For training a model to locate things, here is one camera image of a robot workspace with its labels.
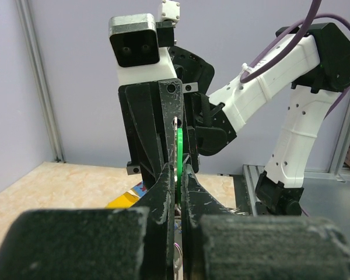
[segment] green object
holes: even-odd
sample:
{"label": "green object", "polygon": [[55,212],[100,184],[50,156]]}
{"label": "green object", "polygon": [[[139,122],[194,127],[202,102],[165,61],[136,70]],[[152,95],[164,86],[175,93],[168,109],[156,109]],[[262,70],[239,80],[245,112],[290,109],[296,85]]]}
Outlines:
{"label": "green object", "polygon": [[183,129],[177,129],[177,203],[181,201],[181,174],[183,172]]}

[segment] yellow object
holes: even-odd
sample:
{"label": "yellow object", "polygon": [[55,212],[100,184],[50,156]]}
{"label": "yellow object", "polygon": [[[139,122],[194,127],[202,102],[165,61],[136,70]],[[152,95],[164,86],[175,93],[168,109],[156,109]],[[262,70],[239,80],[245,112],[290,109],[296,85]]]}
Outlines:
{"label": "yellow object", "polygon": [[109,202],[109,204],[105,208],[129,208],[133,206],[139,197],[136,197],[128,192],[125,192],[123,195],[118,197],[117,199]]}

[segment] black camera face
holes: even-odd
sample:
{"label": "black camera face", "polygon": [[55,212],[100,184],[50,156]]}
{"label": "black camera face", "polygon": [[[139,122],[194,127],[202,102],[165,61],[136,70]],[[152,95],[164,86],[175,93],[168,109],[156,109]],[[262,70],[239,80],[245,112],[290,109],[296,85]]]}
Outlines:
{"label": "black camera face", "polygon": [[157,34],[154,30],[140,30],[110,36],[118,65],[134,67],[159,62]]}

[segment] wall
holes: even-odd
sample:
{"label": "wall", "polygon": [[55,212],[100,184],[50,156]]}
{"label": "wall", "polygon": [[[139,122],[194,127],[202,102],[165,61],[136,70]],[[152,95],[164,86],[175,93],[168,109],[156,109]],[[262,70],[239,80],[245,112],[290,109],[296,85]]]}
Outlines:
{"label": "wall", "polygon": [[16,4],[0,0],[0,191],[52,159]]}
{"label": "wall", "polygon": [[[159,0],[32,0],[46,75],[66,160],[125,166],[130,159],[117,96],[116,62],[108,39],[112,16],[150,12]],[[323,1],[322,12],[350,20],[350,0]],[[310,0],[181,1],[178,46],[195,52],[216,71],[209,93],[224,86],[274,39],[275,31],[304,18]],[[241,172],[243,164],[264,165],[275,146],[289,102],[282,93],[214,157],[201,158],[203,172]],[[327,170],[347,102],[325,120],[308,169]]]}

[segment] beige tabletop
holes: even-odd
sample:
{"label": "beige tabletop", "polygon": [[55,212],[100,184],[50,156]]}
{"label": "beige tabletop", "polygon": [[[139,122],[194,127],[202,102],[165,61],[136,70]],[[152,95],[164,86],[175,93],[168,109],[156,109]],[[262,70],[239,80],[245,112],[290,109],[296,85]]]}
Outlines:
{"label": "beige tabletop", "polygon": [[[235,208],[233,179],[198,174],[220,203]],[[45,162],[0,193],[0,244],[23,211],[39,208],[104,208],[141,181],[125,169]]]}

